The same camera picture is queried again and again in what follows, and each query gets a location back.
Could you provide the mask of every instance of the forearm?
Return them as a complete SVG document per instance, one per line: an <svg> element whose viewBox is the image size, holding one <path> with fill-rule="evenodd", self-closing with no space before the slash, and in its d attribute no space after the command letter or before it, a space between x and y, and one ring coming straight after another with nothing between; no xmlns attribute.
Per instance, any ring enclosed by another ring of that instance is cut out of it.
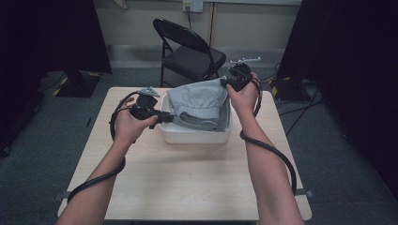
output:
<svg viewBox="0 0 398 225"><path fill-rule="evenodd" d="M128 151L123 144L114 143L87 180L114 171ZM114 189L116 176L101 181L77 193L62 212L57 224L101 224Z"/></svg>
<svg viewBox="0 0 398 225"><path fill-rule="evenodd" d="M247 137L272 145L272 142L249 113L239 116ZM266 224L302 223L284 162L274 153L246 142L248 165L257 198L260 221Z"/></svg>

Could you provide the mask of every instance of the chair backrest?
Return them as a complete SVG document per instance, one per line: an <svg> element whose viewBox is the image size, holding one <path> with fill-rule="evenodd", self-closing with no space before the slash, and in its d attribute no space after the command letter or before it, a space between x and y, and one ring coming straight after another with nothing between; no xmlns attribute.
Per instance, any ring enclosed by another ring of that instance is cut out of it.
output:
<svg viewBox="0 0 398 225"><path fill-rule="evenodd" d="M153 21L153 26L165 43L167 43L167 38L198 52L210 53L210 48L206 41L187 27L164 19L155 19Z"/></svg>

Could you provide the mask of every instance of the baseboard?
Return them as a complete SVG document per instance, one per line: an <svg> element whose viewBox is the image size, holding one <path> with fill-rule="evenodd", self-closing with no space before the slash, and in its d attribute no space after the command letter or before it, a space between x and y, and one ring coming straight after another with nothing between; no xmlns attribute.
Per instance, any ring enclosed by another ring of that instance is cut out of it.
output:
<svg viewBox="0 0 398 225"><path fill-rule="evenodd" d="M161 66L161 46L107 46L108 57L112 68L159 68ZM249 63L251 68L274 68L282 60L284 49L240 49L217 48L226 54L224 67L231 67L230 61L242 58L261 58L260 62Z"/></svg>

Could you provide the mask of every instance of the fabric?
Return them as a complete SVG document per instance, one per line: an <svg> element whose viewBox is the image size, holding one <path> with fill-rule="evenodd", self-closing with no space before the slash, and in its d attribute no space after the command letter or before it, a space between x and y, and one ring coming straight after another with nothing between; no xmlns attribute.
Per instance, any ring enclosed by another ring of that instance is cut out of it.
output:
<svg viewBox="0 0 398 225"><path fill-rule="evenodd" d="M167 91L170 112L176 117L173 123L186 128L225 131L231 109L221 79L226 78L195 82Z"/></svg>

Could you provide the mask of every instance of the person's arm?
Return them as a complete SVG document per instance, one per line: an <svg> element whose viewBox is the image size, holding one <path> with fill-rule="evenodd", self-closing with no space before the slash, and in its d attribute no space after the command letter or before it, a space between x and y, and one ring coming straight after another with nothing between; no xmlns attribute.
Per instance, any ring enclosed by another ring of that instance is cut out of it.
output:
<svg viewBox="0 0 398 225"><path fill-rule="evenodd" d="M258 95L254 84L250 82L240 92L227 85L227 91L244 134L272 145L253 115ZM304 224L284 162L274 153L249 142L246 142L246 151L260 223Z"/></svg>
<svg viewBox="0 0 398 225"><path fill-rule="evenodd" d="M115 139L109 151L87 180L114 171L143 130L155 124L157 116L140 121L122 110L116 118ZM116 176L77 193L62 212L56 224L101 224L111 200Z"/></svg>

